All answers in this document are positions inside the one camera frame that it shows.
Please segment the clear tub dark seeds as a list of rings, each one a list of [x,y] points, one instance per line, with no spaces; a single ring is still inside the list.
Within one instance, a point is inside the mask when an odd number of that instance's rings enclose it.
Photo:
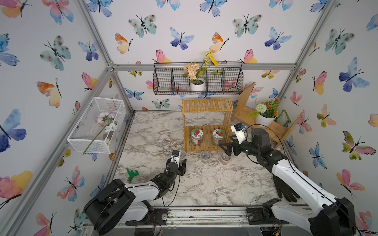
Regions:
[[[179,155],[180,161],[183,162],[184,160],[187,159],[187,153],[184,150],[179,150],[179,152],[180,152],[180,155]]]

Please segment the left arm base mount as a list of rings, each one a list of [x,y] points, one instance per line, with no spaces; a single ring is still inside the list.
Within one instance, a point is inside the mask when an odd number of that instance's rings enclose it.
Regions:
[[[168,209],[153,208],[141,220],[125,221],[126,226],[147,226],[147,225],[166,225],[168,219]]]

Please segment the two-tier bamboo slat shelf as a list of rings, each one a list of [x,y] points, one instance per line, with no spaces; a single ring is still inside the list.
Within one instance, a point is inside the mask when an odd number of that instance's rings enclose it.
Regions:
[[[213,132],[216,129],[223,130],[224,141],[230,141],[232,111],[230,98],[183,100],[184,150],[186,152],[220,151],[221,148],[213,144]],[[186,115],[199,115],[200,120],[187,124]],[[194,145],[192,141],[192,131],[195,129],[200,129],[203,134],[198,145]]]

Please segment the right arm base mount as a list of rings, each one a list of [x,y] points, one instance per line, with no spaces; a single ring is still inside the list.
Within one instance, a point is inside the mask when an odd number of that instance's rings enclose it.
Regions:
[[[281,199],[273,198],[262,206],[246,208],[246,218],[248,219],[249,225],[287,225],[286,221],[278,220],[272,211],[272,206],[275,203],[280,203]]]

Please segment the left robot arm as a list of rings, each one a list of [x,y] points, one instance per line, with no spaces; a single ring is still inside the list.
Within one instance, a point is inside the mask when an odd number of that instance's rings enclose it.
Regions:
[[[171,157],[164,171],[146,183],[130,184],[114,179],[84,207],[84,212],[96,233],[104,236],[119,223],[127,226],[165,225],[166,209],[154,208],[150,202],[162,199],[177,177],[186,172],[187,160]]]

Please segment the clear tub red seeds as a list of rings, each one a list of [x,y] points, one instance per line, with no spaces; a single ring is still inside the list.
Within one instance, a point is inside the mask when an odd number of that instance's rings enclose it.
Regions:
[[[225,152],[223,152],[220,156],[220,162],[223,165],[227,165],[231,161],[231,156],[228,156]]]

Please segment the clear tub purple seeds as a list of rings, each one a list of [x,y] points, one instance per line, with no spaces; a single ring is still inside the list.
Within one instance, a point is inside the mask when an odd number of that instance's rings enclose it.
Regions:
[[[202,163],[208,163],[211,159],[211,154],[209,151],[204,150],[200,153],[199,159]]]

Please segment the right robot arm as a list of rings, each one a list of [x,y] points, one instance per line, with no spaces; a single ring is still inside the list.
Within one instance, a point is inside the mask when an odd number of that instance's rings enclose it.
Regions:
[[[313,236],[354,236],[360,232],[353,203],[327,192],[301,173],[282,152],[272,149],[265,129],[252,129],[250,141],[247,127],[241,123],[230,129],[231,142],[220,144],[220,148],[228,156],[254,156],[273,176],[279,197],[263,204],[264,220],[288,222]]]

